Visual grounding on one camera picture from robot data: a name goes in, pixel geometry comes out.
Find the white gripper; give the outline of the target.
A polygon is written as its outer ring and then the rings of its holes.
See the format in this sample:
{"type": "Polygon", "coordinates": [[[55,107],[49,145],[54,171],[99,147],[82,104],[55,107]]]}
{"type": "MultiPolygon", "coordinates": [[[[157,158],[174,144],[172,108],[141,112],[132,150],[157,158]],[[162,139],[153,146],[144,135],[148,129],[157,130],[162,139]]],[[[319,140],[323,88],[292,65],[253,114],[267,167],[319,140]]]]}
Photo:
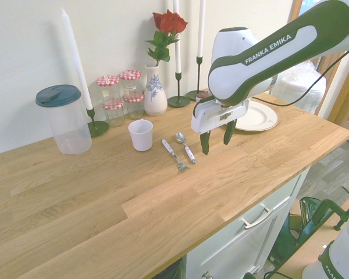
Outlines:
{"type": "Polygon", "coordinates": [[[211,130],[227,124],[223,143],[228,145],[235,131],[236,120],[247,113],[248,100],[238,105],[223,107],[218,101],[197,102],[193,110],[191,128],[200,134],[202,153],[209,153],[211,130]]]}

